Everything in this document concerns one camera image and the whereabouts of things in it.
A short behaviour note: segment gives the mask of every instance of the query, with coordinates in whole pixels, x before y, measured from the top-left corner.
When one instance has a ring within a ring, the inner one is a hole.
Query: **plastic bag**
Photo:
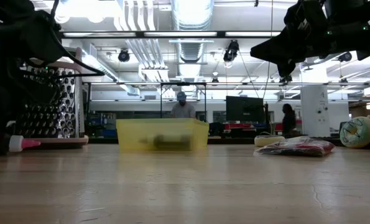
[[[309,137],[297,137],[279,141],[255,150],[254,155],[290,155],[322,157],[333,150],[335,146],[323,140]]]

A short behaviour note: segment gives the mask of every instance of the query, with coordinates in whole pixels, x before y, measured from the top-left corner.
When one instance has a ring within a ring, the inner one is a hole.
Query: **yellow plastic bin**
[[[191,118],[118,119],[120,151],[200,151],[207,147],[209,124]]]

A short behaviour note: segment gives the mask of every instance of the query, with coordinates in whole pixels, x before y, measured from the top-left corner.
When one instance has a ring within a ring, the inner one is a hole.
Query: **gray shirt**
[[[174,118],[196,118],[196,110],[194,106],[186,103],[185,106],[180,106],[179,103],[173,106],[171,115]]]

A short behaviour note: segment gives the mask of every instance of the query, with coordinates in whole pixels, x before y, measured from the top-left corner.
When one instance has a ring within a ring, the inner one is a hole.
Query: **table surface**
[[[370,150],[324,158],[120,154],[117,145],[0,157],[0,223],[370,223]]]

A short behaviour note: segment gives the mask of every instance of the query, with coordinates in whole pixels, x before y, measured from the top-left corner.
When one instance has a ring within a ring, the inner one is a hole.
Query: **black monitor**
[[[264,99],[227,96],[226,120],[265,123]]]

